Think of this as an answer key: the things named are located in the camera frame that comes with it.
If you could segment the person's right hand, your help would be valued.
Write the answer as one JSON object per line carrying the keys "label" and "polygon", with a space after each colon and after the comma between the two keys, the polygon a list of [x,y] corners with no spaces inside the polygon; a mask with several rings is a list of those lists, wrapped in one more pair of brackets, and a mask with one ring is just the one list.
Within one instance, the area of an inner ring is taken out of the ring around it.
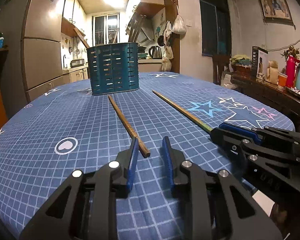
{"label": "person's right hand", "polygon": [[283,238],[288,237],[288,239],[293,239],[295,235],[296,218],[294,218],[292,214],[289,214],[288,211],[279,206],[279,204],[274,203],[270,218],[281,232]]}

